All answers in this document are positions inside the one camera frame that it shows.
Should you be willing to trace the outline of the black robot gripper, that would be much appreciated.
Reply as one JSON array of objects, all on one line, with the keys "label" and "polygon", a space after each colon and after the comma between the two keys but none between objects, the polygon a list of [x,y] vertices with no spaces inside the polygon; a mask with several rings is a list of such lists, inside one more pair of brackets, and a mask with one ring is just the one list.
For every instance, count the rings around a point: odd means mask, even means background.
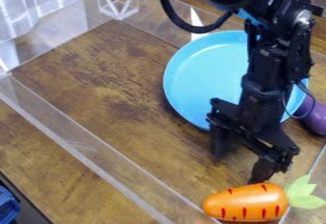
[{"label": "black robot gripper", "polygon": [[238,134],[243,145],[258,155],[250,184],[262,183],[274,173],[286,172],[299,148],[282,130],[284,103],[292,86],[264,91],[244,75],[240,79],[240,99],[232,104],[220,98],[210,100],[206,115],[210,128],[210,150],[219,161],[231,149],[231,135]]}]

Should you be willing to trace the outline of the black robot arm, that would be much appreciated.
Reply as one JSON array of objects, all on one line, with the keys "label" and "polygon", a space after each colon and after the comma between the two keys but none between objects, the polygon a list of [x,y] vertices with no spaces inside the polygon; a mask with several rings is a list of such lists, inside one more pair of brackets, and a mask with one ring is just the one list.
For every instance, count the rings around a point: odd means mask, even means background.
[{"label": "black robot arm", "polygon": [[286,172],[299,148],[282,130],[280,120],[295,86],[310,76],[314,20],[310,0],[206,0],[227,16],[244,19],[248,68],[240,79],[240,98],[210,100],[207,121],[211,150],[226,151],[227,137],[240,135],[258,155],[250,181],[259,183]]}]

